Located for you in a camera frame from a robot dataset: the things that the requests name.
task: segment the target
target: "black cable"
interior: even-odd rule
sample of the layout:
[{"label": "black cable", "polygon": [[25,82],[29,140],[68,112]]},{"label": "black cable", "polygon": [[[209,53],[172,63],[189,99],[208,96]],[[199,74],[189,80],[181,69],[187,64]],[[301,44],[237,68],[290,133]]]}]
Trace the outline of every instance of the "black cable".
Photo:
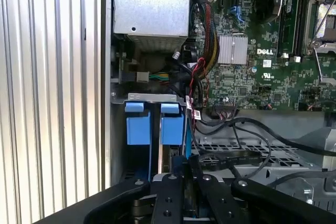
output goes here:
[{"label": "black cable", "polygon": [[[192,76],[192,70],[185,65],[184,63],[180,62],[180,61],[176,61],[173,60],[173,63],[177,66],[179,66],[179,68],[185,72],[187,72],[190,76]],[[201,104],[203,103],[203,88],[202,88],[202,84],[201,81],[199,80],[198,76],[194,76],[194,81],[196,82],[197,85],[197,89],[198,89],[198,102]]]},{"label": "black cable", "polygon": [[185,97],[183,93],[174,85],[170,84],[167,86],[170,90],[174,91],[179,97]]},{"label": "black cable", "polygon": [[265,101],[263,98],[261,98],[261,97],[258,96],[258,95],[255,95],[255,94],[247,95],[247,96],[245,96],[245,97],[239,99],[239,100],[236,102],[235,108],[233,109],[232,118],[235,118],[235,116],[236,116],[236,112],[237,112],[238,107],[240,106],[240,104],[241,104],[242,102],[245,102],[245,101],[249,100],[249,99],[260,100],[261,102],[265,103],[265,105],[268,105],[268,102]]},{"label": "black cable", "polygon": [[196,129],[200,133],[202,133],[203,135],[211,136],[211,135],[214,135],[214,134],[220,132],[223,128],[228,127],[228,126],[232,126],[235,123],[251,123],[251,124],[254,124],[255,126],[258,126],[258,127],[262,128],[264,131],[266,131],[268,134],[273,136],[275,139],[277,139],[280,142],[282,142],[282,143],[284,143],[288,146],[291,146],[293,148],[297,148],[297,149],[300,149],[300,150],[305,151],[305,152],[310,152],[310,153],[314,153],[314,154],[318,154],[318,155],[322,155],[322,156],[336,157],[336,152],[326,151],[324,149],[315,148],[315,147],[307,146],[307,145],[304,145],[304,144],[299,144],[297,142],[293,142],[293,141],[290,141],[288,139],[285,139],[282,136],[280,136],[278,133],[275,133],[272,129],[270,129],[269,127],[267,127],[263,123],[255,120],[255,119],[252,119],[252,118],[234,118],[230,121],[225,121],[218,128],[216,128],[215,130],[210,131],[210,132],[202,132],[198,128],[196,128]]},{"label": "black cable", "polygon": [[[218,155],[218,152],[217,152],[217,153],[207,153],[207,154],[200,155],[199,158],[198,158],[198,161],[201,162],[202,160],[204,160],[206,158],[209,158],[209,157],[214,157],[215,159],[218,160],[218,162],[221,162],[221,161],[224,160],[223,157]],[[227,169],[229,169],[232,172],[232,174],[235,176],[235,178],[241,178],[241,174],[239,173],[239,171],[237,170],[237,168],[234,165],[228,167]]]},{"label": "black cable", "polygon": [[[260,100],[261,102],[263,102],[265,105],[268,105],[268,102],[265,101],[264,99],[262,99],[260,96],[258,95],[247,95],[241,99],[239,99],[237,102],[236,102],[236,105],[233,109],[233,112],[232,112],[232,116],[231,116],[231,119],[235,118],[236,115],[238,114],[238,107],[240,106],[240,104],[248,99],[255,99],[255,100]],[[206,126],[210,126],[210,127],[215,127],[215,126],[219,126],[221,125],[222,123],[224,123],[224,120],[213,120],[213,121],[205,121],[203,119],[200,120],[200,123],[206,125]]]},{"label": "black cable", "polygon": [[232,125],[232,129],[233,129],[233,132],[235,133],[235,136],[236,136],[236,140],[237,140],[237,143],[239,145],[239,148],[242,149],[243,147],[241,146],[241,143],[240,143],[240,139],[239,139],[239,136],[237,134],[237,130],[236,130],[236,125]]},{"label": "black cable", "polygon": [[329,178],[334,176],[336,176],[336,170],[331,170],[328,172],[318,172],[318,171],[297,172],[281,177],[276,181],[268,184],[267,186],[274,188],[277,185],[280,185],[283,182],[286,182],[293,178]]},{"label": "black cable", "polygon": [[241,178],[241,174],[239,173],[239,171],[237,170],[235,166],[229,167],[229,170],[232,172],[235,178]]},{"label": "black cable", "polygon": [[264,138],[263,136],[259,135],[256,132],[249,131],[249,130],[246,130],[246,129],[242,129],[240,127],[236,127],[236,129],[239,130],[239,131],[245,131],[245,132],[248,132],[248,133],[250,133],[250,134],[252,134],[254,136],[257,136],[258,138],[260,138],[261,140],[263,140],[267,144],[267,147],[268,147],[268,155],[265,158],[265,160],[262,162],[262,164],[259,166],[259,168],[256,169],[254,172],[252,172],[252,173],[244,176],[244,178],[251,178],[254,175],[256,175],[258,172],[260,172],[267,165],[267,163],[269,162],[269,160],[271,158],[271,153],[272,153],[271,145],[269,144],[269,142],[267,141],[266,138]]}]

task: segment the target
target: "red cable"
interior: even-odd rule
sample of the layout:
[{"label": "red cable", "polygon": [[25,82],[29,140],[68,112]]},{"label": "red cable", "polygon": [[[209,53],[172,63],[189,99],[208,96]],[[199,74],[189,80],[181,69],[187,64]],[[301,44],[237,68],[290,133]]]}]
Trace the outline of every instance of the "red cable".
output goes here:
[{"label": "red cable", "polygon": [[192,109],[191,113],[192,113],[192,119],[193,119],[193,131],[195,130],[196,121],[195,121],[195,116],[194,116],[194,106],[191,102],[191,98],[192,98],[192,91],[193,91],[194,75],[196,74],[196,72],[199,69],[201,64],[202,64],[202,68],[204,69],[205,60],[204,60],[203,57],[198,59],[197,65],[195,66],[194,70],[192,71],[191,81],[190,81],[190,84],[189,84],[189,102],[190,102],[190,106],[191,106],[191,109]]}]

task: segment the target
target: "screw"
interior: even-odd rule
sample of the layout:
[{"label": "screw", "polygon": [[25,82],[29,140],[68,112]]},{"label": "screw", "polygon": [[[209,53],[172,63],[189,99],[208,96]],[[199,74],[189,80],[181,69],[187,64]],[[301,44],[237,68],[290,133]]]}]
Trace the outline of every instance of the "screw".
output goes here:
[{"label": "screw", "polygon": [[210,175],[204,175],[203,179],[206,180],[206,181],[209,181],[211,179],[211,176]]},{"label": "screw", "polygon": [[172,174],[168,177],[168,179],[177,179],[177,177],[174,174]]},{"label": "screw", "polygon": [[136,184],[137,186],[140,186],[140,185],[143,184],[143,181],[141,181],[141,180],[138,179],[138,181],[136,181],[135,184]]},{"label": "screw", "polygon": [[240,180],[240,181],[238,181],[238,185],[240,185],[240,186],[247,186],[247,182],[243,181],[243,180]]}]

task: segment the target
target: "heatsink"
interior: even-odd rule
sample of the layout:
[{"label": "heatsink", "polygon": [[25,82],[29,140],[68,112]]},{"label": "heatsink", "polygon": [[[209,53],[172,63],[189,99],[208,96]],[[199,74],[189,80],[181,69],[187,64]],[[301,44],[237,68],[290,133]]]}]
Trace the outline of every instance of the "heatsink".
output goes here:
[{"label": "heatsink", "polygon": [[220,35],[219,64],[246,65],[248,38],[234,35]]}]

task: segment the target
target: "label sticker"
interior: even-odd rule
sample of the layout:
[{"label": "label sticker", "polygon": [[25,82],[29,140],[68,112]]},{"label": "label sticker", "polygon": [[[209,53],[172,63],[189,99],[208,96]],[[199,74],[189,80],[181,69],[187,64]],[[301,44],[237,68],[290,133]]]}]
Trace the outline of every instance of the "label sticker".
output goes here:
[{"label": "label sticker", "polygon": [[196,119],[196,120],[201,120],[202,118],[201,118],[201,113],[200,113],[200,111],[198,111],[198,110],[194,110],[194,118]]},{"label": "label sticker", "polygon": [[263,60],[262,67],[263,68],[271,68],[272,67],[272,60]]},{"label": "label sticker", "polygon": [[186,95],[186,96],[185,96],[185,102],[186,102],[186,104],[187,104],[187,109],[191,110],[192,108],[191,108],[191,104],[190,104],[190,98],[189,98],[189,95]]}]

